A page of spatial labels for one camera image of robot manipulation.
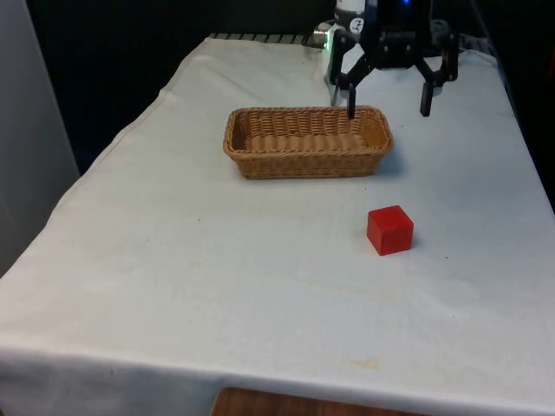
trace wooden floor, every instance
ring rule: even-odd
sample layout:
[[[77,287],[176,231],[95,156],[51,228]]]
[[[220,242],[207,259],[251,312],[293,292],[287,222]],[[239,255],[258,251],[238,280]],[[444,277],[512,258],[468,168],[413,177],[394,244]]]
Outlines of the wooden floor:
[[[415,413],[227,388],[219,393],[212,416],[415,416]]]

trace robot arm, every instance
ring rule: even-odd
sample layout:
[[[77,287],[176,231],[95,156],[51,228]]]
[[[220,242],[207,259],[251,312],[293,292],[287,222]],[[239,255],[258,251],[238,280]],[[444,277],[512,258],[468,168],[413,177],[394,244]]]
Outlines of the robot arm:
[[[326,82],[336,89],[349,90],[349,116],[354,117],[356,86],[375,68],[410,68],[413,65],[424,77],[421,114],[428,117],[434,97],[434,88],[458,76],[459,36],[451,31],[441,45],[442,64],[433,71],[424,61],[424,49],[429,47],[431,0],[379,0],[377,14],[372,5],[365,13],[365,24],[360,34],[363,55],[347,73],[341,72],[343,57],[356,45],[356,39],[347,30],[334,32],[330,65]]]

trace red cube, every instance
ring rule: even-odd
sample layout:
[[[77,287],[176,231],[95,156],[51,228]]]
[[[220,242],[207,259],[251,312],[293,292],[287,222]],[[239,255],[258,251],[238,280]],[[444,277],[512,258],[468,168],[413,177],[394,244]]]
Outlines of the red cube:
[[[368,213],[366,235],[380,256],[410,250],[414,224],[399,205]]]

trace woven basket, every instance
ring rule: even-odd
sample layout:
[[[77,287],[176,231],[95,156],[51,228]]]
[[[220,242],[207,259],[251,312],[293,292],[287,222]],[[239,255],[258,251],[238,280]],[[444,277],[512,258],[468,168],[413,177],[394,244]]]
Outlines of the woven basket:
[[[367,176],[393,147],[373,107],[242,108],[225,130],[224,151],[248,179]]]

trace dark background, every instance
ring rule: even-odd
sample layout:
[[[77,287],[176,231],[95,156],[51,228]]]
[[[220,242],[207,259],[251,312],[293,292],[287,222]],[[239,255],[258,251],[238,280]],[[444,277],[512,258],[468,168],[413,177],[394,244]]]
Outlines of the dark background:
[[[548,71],[552,0],[435,0],[434,17],[490,37],[521,130],[552,206],[555,138]],[[156,98],[211,32],[302,34],[332,18],[335,0],[28,0],[77,164],[100,151]]]

